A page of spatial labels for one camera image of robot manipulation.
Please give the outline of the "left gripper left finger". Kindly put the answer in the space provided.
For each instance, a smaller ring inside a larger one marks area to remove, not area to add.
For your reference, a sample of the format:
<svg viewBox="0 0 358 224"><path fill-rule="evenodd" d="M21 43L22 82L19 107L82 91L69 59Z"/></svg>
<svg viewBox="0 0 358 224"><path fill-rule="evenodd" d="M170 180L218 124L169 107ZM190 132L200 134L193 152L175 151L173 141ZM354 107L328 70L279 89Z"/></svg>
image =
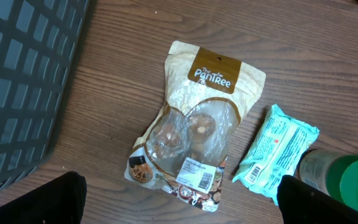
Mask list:
<svg viewBox="0 0 358 224"><path fill-rule="evenodd" d="M0 207L0 223L80 223L86 202L86 179L66 174Z"/></svg>

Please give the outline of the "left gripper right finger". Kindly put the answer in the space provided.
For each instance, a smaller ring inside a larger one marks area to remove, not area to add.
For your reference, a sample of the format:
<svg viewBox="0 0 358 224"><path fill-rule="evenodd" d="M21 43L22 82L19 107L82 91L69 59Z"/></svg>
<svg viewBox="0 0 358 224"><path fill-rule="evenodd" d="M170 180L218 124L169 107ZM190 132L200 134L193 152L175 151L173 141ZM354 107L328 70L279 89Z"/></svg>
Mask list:
<svg viewBox="0 0 358 224"><path fill-rule="evenodd" d="M284 224L358 224L358 211L284 175L277 191Z"/></svg>

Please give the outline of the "green lidded jar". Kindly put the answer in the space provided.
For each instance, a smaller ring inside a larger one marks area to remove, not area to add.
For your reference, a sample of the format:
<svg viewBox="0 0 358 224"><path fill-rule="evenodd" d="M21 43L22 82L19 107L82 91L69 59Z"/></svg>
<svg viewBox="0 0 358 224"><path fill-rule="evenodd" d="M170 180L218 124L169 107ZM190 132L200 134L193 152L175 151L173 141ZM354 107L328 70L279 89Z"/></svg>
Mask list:
<svg viewBox="0 0 358 224"><path fill-rule="evenodd" d="M358 211L358 155L314 149L299 165L301 180Z"/></svg>

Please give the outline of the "teal packet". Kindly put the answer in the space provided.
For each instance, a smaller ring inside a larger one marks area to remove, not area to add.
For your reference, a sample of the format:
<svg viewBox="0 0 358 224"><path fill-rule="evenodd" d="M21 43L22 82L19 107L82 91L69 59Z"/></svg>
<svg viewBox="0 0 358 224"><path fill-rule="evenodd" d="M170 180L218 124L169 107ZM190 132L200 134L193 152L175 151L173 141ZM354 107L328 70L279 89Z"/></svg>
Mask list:
<svg viewBox="0 0 358 224"><path fill-rule="evenodd" d="M286 115L274 104L232 181L278 203L284 175L294 175L302 154L317 140L319 129Z"/></svg>

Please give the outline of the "brown Pantree snack pouch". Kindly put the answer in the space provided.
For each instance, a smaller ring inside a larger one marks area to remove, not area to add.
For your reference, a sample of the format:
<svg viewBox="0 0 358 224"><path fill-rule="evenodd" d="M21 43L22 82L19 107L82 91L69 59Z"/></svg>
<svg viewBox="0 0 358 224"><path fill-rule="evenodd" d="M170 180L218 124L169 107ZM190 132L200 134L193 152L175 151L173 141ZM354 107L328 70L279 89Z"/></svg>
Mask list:
<svg viewBox="0 0 358 224"><path fill-rule="evenodd" d="M215 212L228 139L260 98L265 78L240 60L174 41L165 60L165 101L137 138L125 178Z"/></svg>

